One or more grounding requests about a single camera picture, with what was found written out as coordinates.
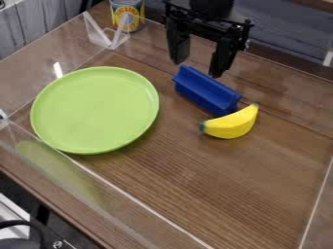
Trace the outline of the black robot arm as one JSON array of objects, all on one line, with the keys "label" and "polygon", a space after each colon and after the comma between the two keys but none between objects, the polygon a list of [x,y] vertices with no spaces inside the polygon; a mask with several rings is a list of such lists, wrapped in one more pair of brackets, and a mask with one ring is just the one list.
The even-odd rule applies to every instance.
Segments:
[{"label": "black robot arm", "polygon": [[215,42],[209,75],[219,78],[235,55],[249,48],[250,18],[233,12],[234,0],[163,0],[168,57],[179,65],[190,56],[191,36]]}]

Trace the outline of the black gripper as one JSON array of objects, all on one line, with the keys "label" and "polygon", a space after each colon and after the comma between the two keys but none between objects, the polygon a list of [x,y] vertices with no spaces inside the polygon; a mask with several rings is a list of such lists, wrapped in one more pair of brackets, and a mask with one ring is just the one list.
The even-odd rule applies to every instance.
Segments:
[{"label": "black gripper", "polygon": [[234,11],[234,0],[164,0],[168,56],[180,64],[190,54],[190,36],[218,41],[209,74],[219,78],[238,49],[247,47],[254,23]]}]

